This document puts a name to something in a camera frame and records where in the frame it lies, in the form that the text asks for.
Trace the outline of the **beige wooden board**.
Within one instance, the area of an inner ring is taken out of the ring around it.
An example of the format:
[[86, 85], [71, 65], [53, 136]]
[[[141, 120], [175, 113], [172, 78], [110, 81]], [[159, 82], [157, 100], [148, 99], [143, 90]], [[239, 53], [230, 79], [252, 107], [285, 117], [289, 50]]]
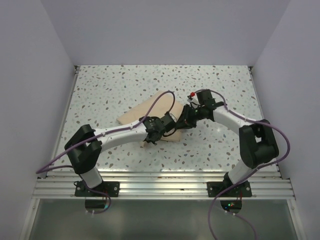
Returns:
[[[144, 100], [142, 103], [132, 107], [129, 109], [128, 112], [120, 115], [116, 120], [121, 125], [126, 125], [131, 122], [137, 121], [140, 118], [142, 118], [151, 105], [155, 102], [157, 97], [159, 97], [164, 91], [158, 91], [150, 98]], [[173, 102], [173, 96], [170, 93], [164, 94], [155, 104], [155, 106], [152, 108], [150, 113], [148, 114], [149, 117], [163, 117], [165, 113], [170, 109]], [[170, 111], [171, 114], [173, 114], [178, 120], [183, 110], [183, 105], [175, 100], [174, 106], [172, 110]], [[162, 137], [162, 141], [168, 141], [168, 142], [179, 142], [181, 140], [181, 131], [177, 130], [173, 135], [168, 137]]]

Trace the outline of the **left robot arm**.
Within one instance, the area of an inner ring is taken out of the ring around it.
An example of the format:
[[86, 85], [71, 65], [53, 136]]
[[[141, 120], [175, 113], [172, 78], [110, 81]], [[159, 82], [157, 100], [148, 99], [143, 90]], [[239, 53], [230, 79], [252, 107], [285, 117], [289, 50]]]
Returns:
[[93, 129], [85, 124], [72, 136], [64, 149], [74, 172], [84, 181], [87, 192], [96, 197], [104, 190], [102, 176], [96, 167], [100, 153], [132, 142], [155, 144], [175, 126], [176, 118], [168, 112], [161, 118], [147, 116], [111, 128]]

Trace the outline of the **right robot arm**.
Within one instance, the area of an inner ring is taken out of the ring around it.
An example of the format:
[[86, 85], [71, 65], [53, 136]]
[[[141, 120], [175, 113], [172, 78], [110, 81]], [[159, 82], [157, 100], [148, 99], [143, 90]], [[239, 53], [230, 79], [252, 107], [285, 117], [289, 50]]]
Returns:
[[190, 93], [189, 104], [183, 106], [176, 129], [195, 128], [200, 120], [211, 120], [232, 130], [239, 138], [240, 161], [223, 177], [223, 192], [235, 196], [244, 178], [262, 164], [267, 164], [279, 155], [279, 148], [270, 122], [246, 118], [228, 109], [226, 100], [217, 102], [209, 89]]

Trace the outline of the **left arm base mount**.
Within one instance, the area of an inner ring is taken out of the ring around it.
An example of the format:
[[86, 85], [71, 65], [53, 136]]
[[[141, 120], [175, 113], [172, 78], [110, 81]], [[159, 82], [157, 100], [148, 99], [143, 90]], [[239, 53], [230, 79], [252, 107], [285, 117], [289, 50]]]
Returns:
[[88, 190], [82, 181], [75, 181], [74, 195], [76, 197], [102, 197], [107, 194], [109, 197], [118, 197], [120, 191], [120, 183], [118, 181], [103, 181], [100, 185]]

